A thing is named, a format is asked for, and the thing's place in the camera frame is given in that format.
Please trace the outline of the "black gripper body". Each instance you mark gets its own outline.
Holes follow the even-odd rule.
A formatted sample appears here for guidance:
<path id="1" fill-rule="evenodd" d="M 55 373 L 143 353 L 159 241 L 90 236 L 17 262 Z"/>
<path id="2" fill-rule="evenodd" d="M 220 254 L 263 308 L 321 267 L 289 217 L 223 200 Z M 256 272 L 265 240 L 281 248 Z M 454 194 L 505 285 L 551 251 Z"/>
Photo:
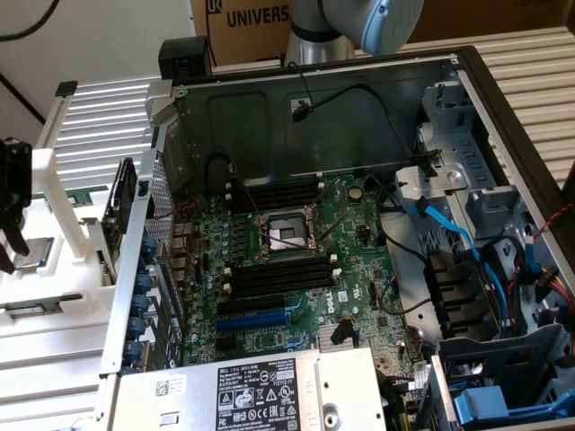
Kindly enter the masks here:
<path id="1" fill-rule="evenodd" d="M 14 137 L 1 140 L 1 208 L 21 219 L 31 203 L 32 147 Z"/>

